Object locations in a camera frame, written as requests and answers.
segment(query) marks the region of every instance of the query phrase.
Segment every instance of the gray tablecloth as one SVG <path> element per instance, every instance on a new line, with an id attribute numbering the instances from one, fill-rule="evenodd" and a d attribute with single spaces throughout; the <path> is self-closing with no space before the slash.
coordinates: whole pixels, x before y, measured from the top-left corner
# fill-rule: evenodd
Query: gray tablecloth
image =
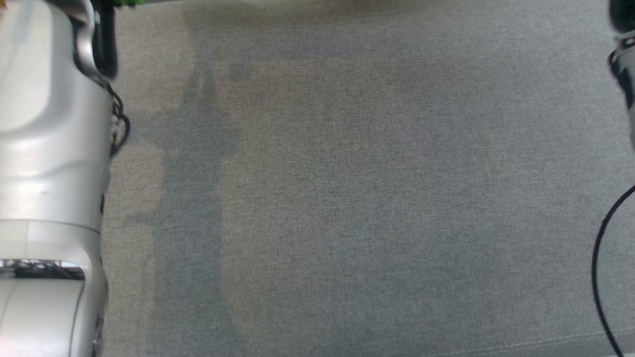
<path id="1" fill-rule="evenodd" d="M 635 184 L 598 0 L 118 13 L 107 357 L 597 357 Z M 635 203 L 600 256 L 635 351 Z"/>

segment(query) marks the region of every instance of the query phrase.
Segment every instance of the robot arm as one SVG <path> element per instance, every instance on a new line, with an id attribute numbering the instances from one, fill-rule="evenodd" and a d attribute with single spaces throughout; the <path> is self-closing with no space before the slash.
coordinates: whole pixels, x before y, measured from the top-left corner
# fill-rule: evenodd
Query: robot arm
<path id="1" fill-rule="evenodd" d="M 106 3 L 19 0 L 0 22 L 0 356 L 100 353 L 111 20 Z"/>

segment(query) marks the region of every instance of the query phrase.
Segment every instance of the black cable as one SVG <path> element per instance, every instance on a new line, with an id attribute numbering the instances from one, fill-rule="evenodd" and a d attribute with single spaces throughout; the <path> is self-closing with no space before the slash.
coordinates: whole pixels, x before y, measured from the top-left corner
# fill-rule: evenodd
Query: black cable
<path id="1" fill-rule="evenodd" d="M 116 116 L 117 119 L 124 123 L 124 132 L 123 134 L 115 134 L 112 138 L 112 146 L 110 147 L 110 158 L 112 159 L 122 148 L 122 146 L 128 141 L 128 137 L 130 136 L 130 119 L 123 112 L 123 101 L 121 97 L 112 89 L 112 86 L 104 81 L 104 87 L 108 91 L 108 94 L 114 99 L 112 103 L 112 115 Z"/>
<path id="2" fill-rule="evenodd" d="M 599 290 L 598 290 L 598 255 L 599 255 L 599 245 L 602 243 L 602 237 L 606 231 L 606 227 L 611 221 L 613 214 L 617 211 L 617 208 L 631 195 L 635 192 L 635 186 L 631 187 L 628 191 L 626 191 L 620 199 L 615 202 L 615 204 L 611 207 L 611 209 L 606 214 L 606 217 L 602 221 L 602 226 L 599 228 L 598 237 L 596 238 L 595 247 L 593 248 L 593 260 L 591 262 L 591 283 L 593 284 L 593 299 L 595 300 L 596 309 L 598 310 L 598 317 L 600 322 L 602 322 L 602 327 L 604 328 L 604 332 L 606 333 L 606 337 L 608 341 L 611 343 L 611 347 L 617 357 L 624 357 L 620 346 L 618 346 L 617 341 L 615 340 L 615 336 L 613 332 L 611 332 L 610 327 L 608 326 L 608 322 L 606 322 L 606 316 L 604 316 L 604 310 L 602 309 L 602 303 L 599 300 Z"/>

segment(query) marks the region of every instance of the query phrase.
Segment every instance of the stitching seam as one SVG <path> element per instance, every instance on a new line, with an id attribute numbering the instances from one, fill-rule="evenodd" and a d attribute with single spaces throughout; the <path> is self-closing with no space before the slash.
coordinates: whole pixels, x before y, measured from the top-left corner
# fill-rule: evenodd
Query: stitching seam
<path id="1" fill-rule="evenodd" d="M 622 333 L 615 333 L 615 336 L 621 336 L 621 335 L 629 335 L 632 332 L 622 332 Z M 502 351 L 493 351 L 493 352 L 485 352 L 485 353 L 476 353 L 476 354 L 467 354 L 464 355 L 463 357 L 474 357 L 474 356 L 484 356 L 486 354 L 495 354 L 495 353 L 505 353 L 505 352 L 511 352 L 511 351 L 520 351 L 522 349 L 531 349 L 531 348 L 540 348 L 540 347 L 547 347 L 547 346 L 553 346 L 556 344 L 567 344 L 569 342 L 576 342 L 576 341 L 587 341 L 587 340 L 593 340 L 593 339 L 602 339 L 604 338 L 604 336 L 593 336 L 593 337 L 586 337 L 584 339 L 577 339 L 577 340 L 568 340 L 568 341 L 560 341 L 560 342 L 553 342 L 550 344 L 544 344 L 544 345 L 539 345 L 539 346 L 529 346 L 529 347 L 522 347 L 522 348 L 512 348 L 512 349 L 504 349 Z"/>
<path id="2" fill-rule="evenodd" d="M 617 331 L 628 331 L 628 330 L 634 330 L 634 329 L 635 329 L 635 326 L 631 326 L 631 327 L 612 329 L 612 331 L 613 332 L 617 332 Z M 453 354 L 469 353 L 469 352 L 480 352 L 480 351 L 487 351 L 487 350 L 490 350 L 490 349 L 498 349 L 498 348 L 518 347 L 518 346 L 525 346 L 525 345 L 528 345 L 528 344 L 538 344 L 538 343 L 541 343 L 541 342 L 549 342 L 549 341 L 555 341 L 555 340 L 571 339 L 573 337 L 599 335 L 599 334 L 604 334 L 604 332 L 589 332 L 589 333 L 581 333 L 579 335 L 555 337 L 553 339 L 538 340 L 538 341 L 531 341 L 531 342 L 523 342 L 523 343 L 520 343 L 520 344 L 508 344 L 508 345 L 495 346 L 495 347 L 487 347 L 487 348 L 479 348 L 479 349 L 468 349 L 468 350 L 465 350 L 465 351 L 427 354 L 427 355 L 422 356 L 422 357 L 451 356 Z M 564 342 L 574 342 L 574 341 L 580 341 L 580 340 L 585 340 L 585 339 L 577 339 L 577 340 L 564 341 Z M 470 356 L 478 356 L 478 355 L 480 355 L 480 354 L 470 354 Z"/>

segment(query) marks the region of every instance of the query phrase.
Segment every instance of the silver robot arm segment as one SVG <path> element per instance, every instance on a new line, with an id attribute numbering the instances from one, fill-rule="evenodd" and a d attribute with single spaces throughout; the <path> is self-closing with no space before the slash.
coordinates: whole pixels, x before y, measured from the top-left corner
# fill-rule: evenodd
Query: silver robot arm segment
<path id="1" fill-rule="evenodd" d="M 113 102 L 70 19 L 19 0 L 0 22 L 0 356 L 100 353 Z"/>

